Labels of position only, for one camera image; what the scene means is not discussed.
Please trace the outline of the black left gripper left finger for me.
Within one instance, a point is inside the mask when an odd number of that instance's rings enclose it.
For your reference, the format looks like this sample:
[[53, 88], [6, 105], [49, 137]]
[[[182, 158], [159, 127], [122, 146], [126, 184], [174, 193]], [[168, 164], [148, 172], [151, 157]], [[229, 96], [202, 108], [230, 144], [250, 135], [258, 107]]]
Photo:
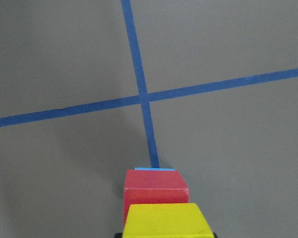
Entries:
[[123, 234], [122, 233], [116, 233], [114, 235], [114, 238], [122, 238]]

